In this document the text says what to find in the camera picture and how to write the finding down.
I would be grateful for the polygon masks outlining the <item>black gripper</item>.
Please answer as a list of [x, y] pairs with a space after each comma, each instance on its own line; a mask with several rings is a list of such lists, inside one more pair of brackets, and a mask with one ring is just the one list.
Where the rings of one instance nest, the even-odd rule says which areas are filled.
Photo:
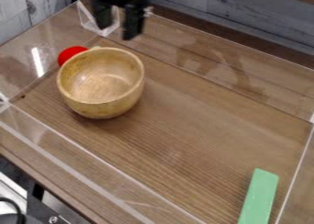
[[144, 9], [151, 0], [93, 0], [95, 19], [97, 27], [104, 29], [112, 25], [112, 7], [125, 6], [123, 40], [131, 40], [141, 34], [144, 24]]

